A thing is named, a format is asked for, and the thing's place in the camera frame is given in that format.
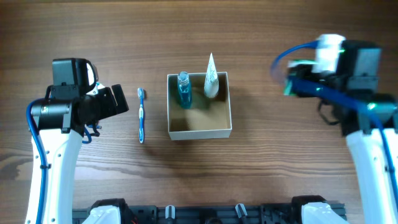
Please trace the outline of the white lotion tube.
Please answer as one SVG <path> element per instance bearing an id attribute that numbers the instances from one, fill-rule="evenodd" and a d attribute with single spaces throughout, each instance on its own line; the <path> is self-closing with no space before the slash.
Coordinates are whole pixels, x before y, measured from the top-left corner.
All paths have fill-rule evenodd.
<path id="1" fill-rule="evenodd" d="M 215 98 L 219 91 L 219 78 L 216 71 L 213 54 L 210 54 L 208 67 L 206 70 L 204 93 L 208 98 Z"/>

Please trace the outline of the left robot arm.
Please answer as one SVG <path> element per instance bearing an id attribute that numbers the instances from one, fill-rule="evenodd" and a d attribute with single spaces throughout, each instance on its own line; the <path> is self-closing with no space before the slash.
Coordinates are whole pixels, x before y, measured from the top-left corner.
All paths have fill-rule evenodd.
<path id="1" fill-rule="evenodd" d="M 26 223 L 71 223 L 79 151 L 98 135 L 97 124 L 129 107 L 121 85 L 98 83 L 85 58 L 52 62 L 53 83 L 26 109 L 32 135 L 33 173 Z"/>

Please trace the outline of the blue mouthwash bottle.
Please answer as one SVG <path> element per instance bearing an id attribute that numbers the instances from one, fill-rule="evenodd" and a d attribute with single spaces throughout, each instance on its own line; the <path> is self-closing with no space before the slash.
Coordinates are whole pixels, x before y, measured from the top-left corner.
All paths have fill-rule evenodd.
<path id="1" fill-rule="evenodd" d="M 184 109 L 189 109 L 192 105 L 192 86 L 189 74 L 180 72 L 177 76 L 178 93 L 180 95 L 180 105 Z"/>

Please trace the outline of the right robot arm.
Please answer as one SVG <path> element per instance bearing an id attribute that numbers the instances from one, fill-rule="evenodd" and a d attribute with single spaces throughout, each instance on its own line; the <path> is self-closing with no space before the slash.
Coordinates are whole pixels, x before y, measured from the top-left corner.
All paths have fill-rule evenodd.
<path id="1" fill-rule="evenodd" d="M 313 64 L 290 69 L 286 94 L 332 105 L 356 169 L 366 223 L 397 223 L 397 100 L 379 93 L 382 50 L 375 43 L 319 40 Z"/>

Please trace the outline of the green white soap packet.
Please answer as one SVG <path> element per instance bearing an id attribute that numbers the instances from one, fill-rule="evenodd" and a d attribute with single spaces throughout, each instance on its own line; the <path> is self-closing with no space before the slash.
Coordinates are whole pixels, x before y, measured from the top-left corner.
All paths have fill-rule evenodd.
<path id="1" fill-rule="evenodd" d="M 289 60 L 287 64 L 288 68 L 288 75 L 291 74 L 290 70 L 293 69 L 293 73 L 295 73 L 296 69 L 300 65 L 309 65 L 310 68 L 312 68 L 313 65 L 316 64 L 316 61 L 314 60 L 309 60 L 309 59 L 295 59 L 295 60 Z M 297 96 L 297 94 L 292 90 L 293 88 L 293 82 L 286 78 L 285 80 L 285 88 L 284 88 L 284 95 L 285 96 Z"/>

